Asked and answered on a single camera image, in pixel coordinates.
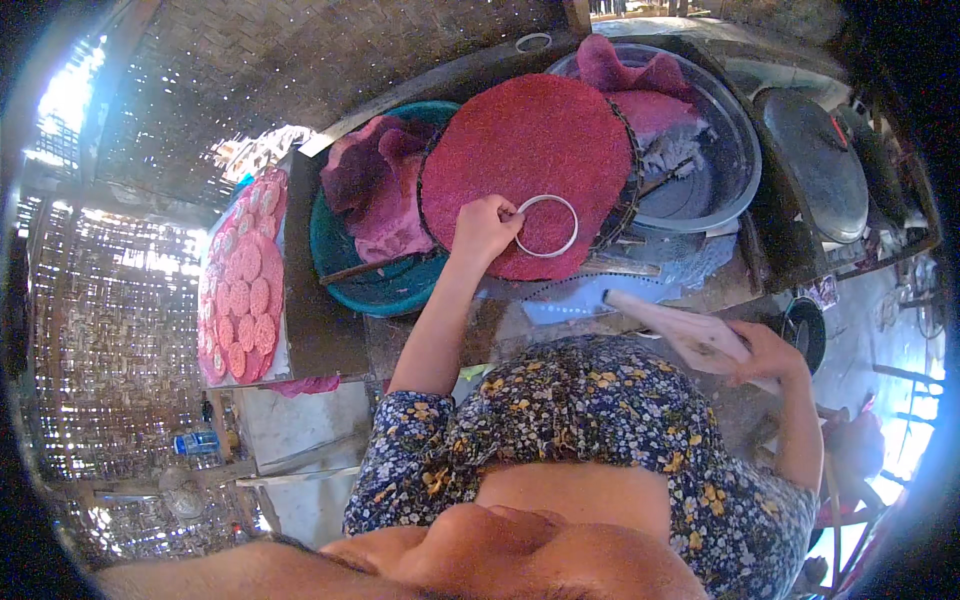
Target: navy floral blouse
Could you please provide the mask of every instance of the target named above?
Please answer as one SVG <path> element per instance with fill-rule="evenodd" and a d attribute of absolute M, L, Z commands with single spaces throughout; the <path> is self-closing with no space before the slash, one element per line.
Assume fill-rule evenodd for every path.
<path fill-rule="evenodd" d="M 344 533 L 429 525 L 476 497 L 488 462 L 538 461 L 665 475 L 670 544 L 714 598 L 780 598 L 803 565 L 813 492 L 728 454 L 686 375 L 626 337 L 532 346 L 456 408 L 449 396 L 386 396 Z"/>

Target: white plastic ring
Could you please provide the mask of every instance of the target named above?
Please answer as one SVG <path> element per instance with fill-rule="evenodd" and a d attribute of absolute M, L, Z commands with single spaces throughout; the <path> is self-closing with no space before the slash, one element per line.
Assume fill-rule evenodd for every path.
<path fill-rule="evenodd" d="M 559 202 L 560 204 L 563 204 L 564 206 L 566 206 L 567 208 L 570 209 L 570 214 L 573 215 L 573 233 L 570 234 L 570 239 L 566 240 L 566 244 L 564 244 L 564 246 L 563 246 L 562 248 L 560 248 L 559 250 L 557 250 L 556 252 L 549 252 L 549 253 L 546 253 L 546 254 L 540 254 L 540 253 L 538 253 L 538 252 L 531 252 L 531 251 L 527 250 L 526 248 L 524 248 L 523 244 L 520 243 L 520 234 L 519 234 L 519 233 L 516 235 L 516 238 L 515 238 L 515 240 L 516 240 L 516 245 L 519 246 L 519 248 L 520 248 L 521 250 L 523 250 L 524 252 L 530 254 L 531 256 L 536 256 L 537 258 L 553 258 L 554 256 L 560 256 L 560 255 L 563 254 L 564 252 L 570 250 L 570 247 L 573 246 L 573 243 L 577 241 L 577 232 L 580 230 L 580 220 L 577 219 L 577 211 L 573 209 L 573 206 L 572 206 L 569 202 L 567 202 L 566 200 L 564 200 L 564 199 L 561 198 L 560 196 L 554 196 L 553 194 L 541 194 L 541 195 L 539 195 L 539 196 L 534 196 L 533 198 L 531 198 L 531 199 L 528 200 L 527 202 L 521 204 L 521 205 L 520 205 L 520 208 L 518 208 L 518 209 L 516 210 L 516 212 L 517 212 L 517 213 L 523 212 L 524 210 L 526 210 L 526 209 L 529 208 L 530 206 L 532 206 L 532 205 L 540 202 L 541 200 L 554 200 L 554 201 Z"/>
<path fill-rule="evenodd" d="M 545 39 L 545 40 L 546 40 L 546 44 L 545 44 L 545 45 L 542 45 L 540 48 L 536 48 L 536 49 L 534 49 L 534 50 L 523 50 L 523 49 L 520 48 L 520 46 L 522 46 L 524 43 L 530 41 L 531 39 Z M 530 34 L 530 35 L 528 35 L 528 36 L 524 36 L 524 37 L 521 37 L 520 39 L 518 39 L 518 40 L 516 41 L 516 43 L 514 44 L 514 48 L 515 48 L 520 54 L 526 54 L 526 53 L 528 53 L 528 52 L 539 52 L 540 50 L 546 50 L 547 48 L 549 48 L 549 47 L 552 46 L 552 45 L 553 45 L 553 37 L 550 37 L 550 34 L 536 33 L 536 34 Z"/>

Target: woman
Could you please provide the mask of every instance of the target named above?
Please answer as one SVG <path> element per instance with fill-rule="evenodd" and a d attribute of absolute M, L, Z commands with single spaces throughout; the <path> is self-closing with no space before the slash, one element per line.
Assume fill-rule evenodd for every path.
<path fill-rule="evenodd" d="M 470 301 L 522 223 L 500 196 L 461 210 L 449 260 L 377 407 L 348 537 L 319 556 L 261 543 L 204 559 L 235 557 L 222 560 L 233 579 L 219 591 L 250 596 L 269 582 L 278 596 L 327 598 L 786 593 L 817 508 L 823 441 L 806 364 L 766 327 L 731 324 L 753 352 L 733 382 L 780 379 L 776 474 L 728 455 L 687 377 L 632 339 L 529 348 L 454 408 Z M 101 581 L 130 583 L 113 575 Z M 151 576 L 159 583 L 170 572 Z M 199 568 L 196 578 L 205 581 Z"/>

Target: pot lid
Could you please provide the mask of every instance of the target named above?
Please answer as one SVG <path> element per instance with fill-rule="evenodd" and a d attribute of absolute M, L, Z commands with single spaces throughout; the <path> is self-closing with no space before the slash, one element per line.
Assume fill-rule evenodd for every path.
<path fill-rule="evenodd" d="M 852 144 L 820 105 L 793 89 L 757 94 L 756 106 L 800 185 L 813 225 L 841 244 L 867 226 L 867 179 Z"/>

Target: woman's arm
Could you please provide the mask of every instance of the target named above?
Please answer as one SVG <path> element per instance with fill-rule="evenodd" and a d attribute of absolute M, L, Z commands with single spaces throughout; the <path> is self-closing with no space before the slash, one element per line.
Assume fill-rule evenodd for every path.
<path fill-rule="evenodd" d="M 523 215 L 496 194 L 460 209 L 450 257 L 400 353 L 388 393 L 453 391 L 473 293 L 522 226 Z"/>
<path fill-rule="evenodd" d="M 777 444 L 777 473 L 814 493 L 820 493 L 824 469 L 824 438 L 813 382 L 804 357 L 761 324 L 727 323 L 750 344 L 751 359 L 737 366 L 732 383 L 776 377 L 783 389 L 783 419 Z"/>

